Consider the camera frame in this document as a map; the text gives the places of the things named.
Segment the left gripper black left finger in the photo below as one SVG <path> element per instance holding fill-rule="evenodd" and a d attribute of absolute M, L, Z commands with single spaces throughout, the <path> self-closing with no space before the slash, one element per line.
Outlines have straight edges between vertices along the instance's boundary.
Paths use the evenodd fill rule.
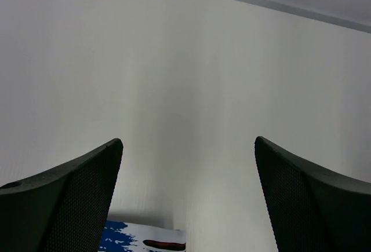
<path fill-rule="evenodd" d="M 1 186 L 1 251 L 97 251 L 122 152 L 115 138 Z"/>

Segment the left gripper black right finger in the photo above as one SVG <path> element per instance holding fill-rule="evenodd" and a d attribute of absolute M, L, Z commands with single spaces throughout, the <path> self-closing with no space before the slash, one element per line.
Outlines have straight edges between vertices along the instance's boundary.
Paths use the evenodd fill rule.
<path fill-rule="evenodd" d="M 264 137 L 254 155 L 279 251 L 370 251 L 370 184 Z"/>

